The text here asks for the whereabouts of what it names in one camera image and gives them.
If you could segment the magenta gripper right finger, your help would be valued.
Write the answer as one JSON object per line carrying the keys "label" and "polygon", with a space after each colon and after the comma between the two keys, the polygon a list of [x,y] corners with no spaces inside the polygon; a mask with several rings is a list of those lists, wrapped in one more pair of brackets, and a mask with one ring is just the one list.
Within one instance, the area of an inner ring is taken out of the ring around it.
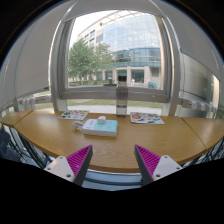
{"label": "magenta gripper right finger", "polygon": [[135,145],[134,155],[145,185],[182,169],[168,155],[159,156],[139,145]]}

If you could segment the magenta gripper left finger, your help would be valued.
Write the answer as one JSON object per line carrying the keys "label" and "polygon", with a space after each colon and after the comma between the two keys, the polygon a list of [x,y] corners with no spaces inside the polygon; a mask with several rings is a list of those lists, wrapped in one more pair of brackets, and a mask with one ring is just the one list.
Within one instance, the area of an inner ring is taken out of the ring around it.
{"label": "magenta gripper left finger", "polygon": [[86,146],[68,157],[58,156],[45,168],[45,171],[81,186],[84,182],[92,155],[92,146]]}

